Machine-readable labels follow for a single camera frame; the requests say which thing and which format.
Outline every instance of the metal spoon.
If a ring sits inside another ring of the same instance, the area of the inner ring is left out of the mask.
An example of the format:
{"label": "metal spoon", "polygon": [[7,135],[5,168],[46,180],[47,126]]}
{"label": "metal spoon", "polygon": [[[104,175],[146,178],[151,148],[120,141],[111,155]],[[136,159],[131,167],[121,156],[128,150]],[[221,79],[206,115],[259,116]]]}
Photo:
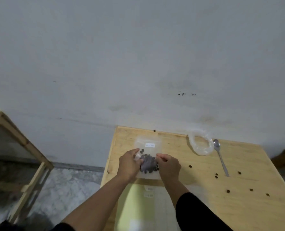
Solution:
{"label": "metal spoon", "polygon": [[227,170],[227,168],[226,168],[226,166],[225,166],[225,163],[224,163],[224,161],[223,161],[223,159],[222,159],[222,156],[221,156],[221,154],[220,154],[220,152],[219,152],[219,150],[220,150],[219,141],[218,141],[218,139],[215,139],[213,142],[214,142],[214,150],[217,151],[217,153],[219,154],[219,158],[220,158],[220,160],[221,160],[221,162],[222,162],[222,166],[223,166],[223,168],[224,168],[225,174],[226,174],[227,177],[229,177],[228,170]]}

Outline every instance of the left hand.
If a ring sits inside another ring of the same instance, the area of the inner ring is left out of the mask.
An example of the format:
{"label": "left hand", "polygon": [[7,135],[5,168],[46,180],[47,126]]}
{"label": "left hand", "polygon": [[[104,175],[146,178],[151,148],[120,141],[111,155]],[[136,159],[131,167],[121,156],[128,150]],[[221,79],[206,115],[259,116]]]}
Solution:
{"label": "left hand", "polygon": [[135,161],[134,155],[139,152],[139,148],[127,151],[119,158],[119,168],[117,176],[129,183],[134,179],[139,171],[143,159]]}

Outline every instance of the white label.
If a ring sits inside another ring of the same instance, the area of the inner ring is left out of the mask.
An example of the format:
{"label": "white label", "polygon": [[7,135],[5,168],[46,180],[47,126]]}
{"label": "white label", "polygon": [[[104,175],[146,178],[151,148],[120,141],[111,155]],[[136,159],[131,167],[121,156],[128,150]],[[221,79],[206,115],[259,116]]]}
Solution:
{"label": "white label", "polygon": [[145,147],[155,147],[154,143],[145,143]]}
{"label": "white label", "polygon": [[153,191],[153,186],[145,186],[146,191]]}
{"label": "white label", "polygon": [[143,193],[143,196],[146,197],[146,198],[153,198],[154,194],[153,194],[153,191],[145,191]]}

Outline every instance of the black sleeve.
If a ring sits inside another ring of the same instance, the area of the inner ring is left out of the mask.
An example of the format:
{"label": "black sleeve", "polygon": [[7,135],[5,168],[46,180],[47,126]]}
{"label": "black sleeve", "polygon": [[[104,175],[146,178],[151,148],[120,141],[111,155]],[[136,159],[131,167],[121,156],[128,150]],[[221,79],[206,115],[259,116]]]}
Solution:
{"label": "black sleeve", "polygon": [[176,217],[182,231],[195,230],[195,227],[199,230],[232,230],[190,192],[179,198]]}
{"label": "black sleeve", "polygon": [[75,231],[75,229],[67,223],[60,223],[53,227],[50,231]]}

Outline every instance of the floor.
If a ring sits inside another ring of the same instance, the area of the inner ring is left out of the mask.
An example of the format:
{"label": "floor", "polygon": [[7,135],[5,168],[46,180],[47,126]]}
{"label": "floor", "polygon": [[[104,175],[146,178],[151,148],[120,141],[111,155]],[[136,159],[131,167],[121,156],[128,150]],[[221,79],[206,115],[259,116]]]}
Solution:
{"label": "floor", "polygon": [[[27,184],[38,165],[0,161],[0,181]],[[26,230],[49,230],[99,188],[102,172],[53,169],[23,208],[19,224]],[[4,221],[21,193],[0,191],[0,222]]]}

